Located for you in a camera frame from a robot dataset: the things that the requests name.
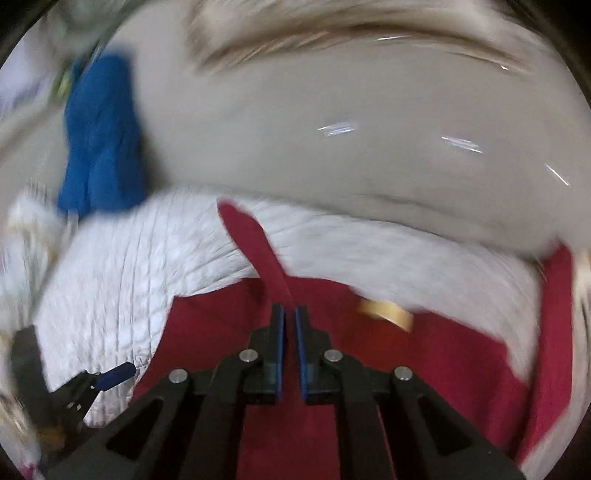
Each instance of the red fabric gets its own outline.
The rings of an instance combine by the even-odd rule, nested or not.
[[[544,275],[532,400],[518,462],[569,406],[573,385],[573,259],[566,247],[544,263]]]
[[[281,268],[262,228],[249,215],[227,203],[220,215],[237,246],[261,278],[247,278],[212,293],[176,298],[158,349],[134,398],[149,390],[174,368],[198,371],[213,368],[224,356],[243,349],[248,333],[266,325],[271,304],[305,304],[315,328],[329,332],[335,348],[359,358],[366,366],[390,371],[410,366],[491,442],[514,452],[528,452],[564,410],[564,392],[570,398],[570,291],[563,284],[570,254],[562,250],[548,265],[541,312],[540,357],[528,415],[528,388],[506,363],[506,346],[475,330],[434,313],[415,316],[407,334],[390,322],[373,320],[358,312],[360,298],[346,285],[316,278],[289,277]],[[565,304],[569,311],[566,315]],[[240,480],[337,480],[336,426],[331,406],[308,407],[297,384],[293,352],[293,319],[288,317],[283,397],[277,406],[248,407],[238,465]],[[560,342],[553,341],[553,336]],[[547,358],[560,357],[557,375],[549,378]],[[554,386],[566,389],[554,392]],[[526,436],[523,437],[527,421]]]

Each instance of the beige tape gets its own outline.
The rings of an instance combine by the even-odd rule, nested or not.
[[[359,305],[359,311],[371,317],[387,320],[407,332],[413,329],[413,314],[394,302],[363,299]]]

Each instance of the bed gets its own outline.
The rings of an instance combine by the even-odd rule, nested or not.
[[[581,249],[591,241],[582,222],[591,116],[556,52],[527,37],[533,60],[523,74],[386,35],[196,74],[185,14],[180,2],[150,5],[110,46],[133,56],[144,158],[164,190],[129,213],[88,219],[60,259],[35,317],[50,388],[81,369],[132,361],[139,376],[87,417],[108,422],[148,366],[174,296],[254,274],[221,228],[221,196],[256,216],[293,275],[340,281],[499,339],[525,382],[538,348],[535,259],[559,236],[575,260],[573,385],[567,411],[522,464],[528,478],[544,478],[591,400],[579,301],[589,269]],[[381,95],[358,89],[370,82]],[[15,173],[0,177],[0,194],[8,201],[25,175],[57,187],[67,156],[60,109],[23,113],[11,127],[4,145],[15,132],[19,141],[4,147],[0,170]]]

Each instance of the blue handle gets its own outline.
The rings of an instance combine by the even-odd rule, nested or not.
[[[116,387],[120,383],[123,383],[128,378],[135,375],[135,365],[131,362],[125,362],[124,364],[118,365],[117,367],[101,374],[96,379],[95,389],[98,391],[110,390]]]

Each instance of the white comforter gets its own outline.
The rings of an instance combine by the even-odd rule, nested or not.
[[[529,381],[538,335],[538,277],[518,258],[392,223],[177,189],[123,215],[94,216],[80,227],[35,321],[51,389],[81,369],[105,371],[124,361],[133,362],[141,376],[174,296],[217,290],[255,275],[217,216],[220,195],[255,215],[289,273],[346,283],[371,299],[434,310],[485,332],[508,345],[514,372]],[[87,420],[102,424],[114,418],[133,386],[129,380],[99,396]],[[560,456],[582,418],[581,408],[571,415],[570,429],[562,428],[558,441],[545,447],[540,455],[545,463],[526,465],[530,478],[543,478]]]

